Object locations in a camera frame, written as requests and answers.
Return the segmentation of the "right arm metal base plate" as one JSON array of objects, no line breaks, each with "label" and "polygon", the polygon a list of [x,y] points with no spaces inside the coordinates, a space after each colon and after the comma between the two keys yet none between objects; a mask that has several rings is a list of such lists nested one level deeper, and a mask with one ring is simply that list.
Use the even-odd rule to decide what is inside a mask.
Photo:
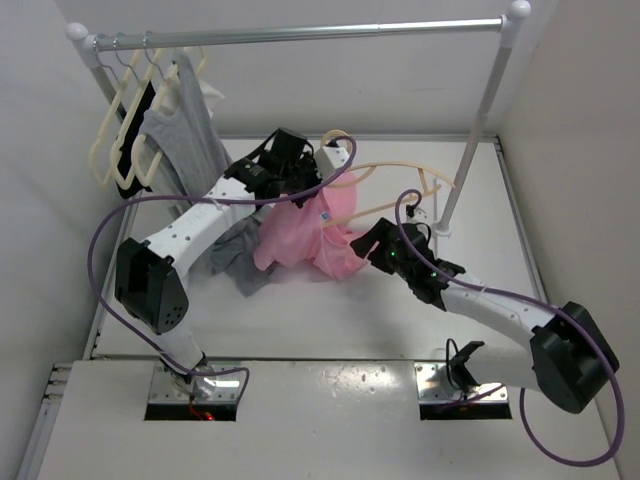
[{"label": "right arm metal base plate", "polygon": [[444,361],[414,363],[418,400],[421,405],[440,406],[454,402],[504,403],[507,389],[499,383],[472,387],[468,393],[454,388],[448,381]]}]

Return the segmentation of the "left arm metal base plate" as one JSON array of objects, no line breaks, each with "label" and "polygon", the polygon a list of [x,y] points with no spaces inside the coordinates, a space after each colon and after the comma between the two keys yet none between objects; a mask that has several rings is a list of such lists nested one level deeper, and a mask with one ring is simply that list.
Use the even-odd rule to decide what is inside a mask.
[{"label": "left arm metal base plate", "polygon": [[243,373],[234,372],[233,365],[211,362],[199,370],[213,370],[215,376],[194,376],[189,382],[158,361],[154,366],[148,393],[148,403],[157,405],[231,405],[239,396]]}]

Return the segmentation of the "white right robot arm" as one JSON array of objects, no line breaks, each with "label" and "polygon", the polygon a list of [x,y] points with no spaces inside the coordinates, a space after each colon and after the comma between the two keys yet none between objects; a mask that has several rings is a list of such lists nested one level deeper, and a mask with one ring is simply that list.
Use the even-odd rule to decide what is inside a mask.
[{"label": "white right robot arm", "polygon": [[455,263],[437,258],[425,225],[380,219],[351,242],[374,268],[398,275],[423,303],[472,319],[522,349],[516,355],[472,340],[447,362],[448,382],[468,393],[498,382],[542,392],[562,410],[578,414],[607,383],[619,361],[589,311],[575,302],[547,310],[481,286]]}]

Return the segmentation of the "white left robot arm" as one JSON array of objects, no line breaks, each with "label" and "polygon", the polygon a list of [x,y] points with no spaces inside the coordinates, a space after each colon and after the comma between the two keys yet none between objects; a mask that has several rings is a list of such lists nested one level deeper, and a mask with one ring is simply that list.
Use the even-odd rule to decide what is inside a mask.
[{"label": "white left robot arm", "polygon": [[192,389],[192,371],[205,364],[186,320],[190,268],[266,200],[318,185],[313,152],[305,136],[279,128],[224,171],[207,192],[207,202],[193,205],[143,241],[127,239],[119,246],[114,296],[150,331],[182,387]]}]

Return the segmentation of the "pink t-shirt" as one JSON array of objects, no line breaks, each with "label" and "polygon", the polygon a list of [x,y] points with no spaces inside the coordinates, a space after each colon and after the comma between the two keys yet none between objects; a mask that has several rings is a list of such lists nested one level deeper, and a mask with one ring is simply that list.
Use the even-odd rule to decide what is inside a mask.
[{"label": "pink t-shirt", "polygon": [[350,246],[361,234],[330,222],[354,214],[356,206],[354,187],[325,188],[302,207],[276,204],[259,227],[255,266],[265,271],[274,264],[292,268],[308,262],[333,279],[350,277],[365,265]]}]

